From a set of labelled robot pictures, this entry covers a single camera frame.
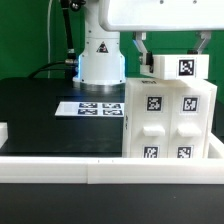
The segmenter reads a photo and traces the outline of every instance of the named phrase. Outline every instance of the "white foam block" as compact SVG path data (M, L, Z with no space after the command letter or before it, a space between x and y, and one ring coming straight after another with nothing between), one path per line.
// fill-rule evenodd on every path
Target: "white foam block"
M0 123L0 148L4 145L8 139L7 123Z
M200 79L127 79L123 157L204 157L215 92Z
M89 164L88 183L223 184L224 165L221 159L114 159Z
M140 66L140 73L163 80L208 78L209 55L154 55L154 71Z
M0 183L87 183L88 158L0 157Z

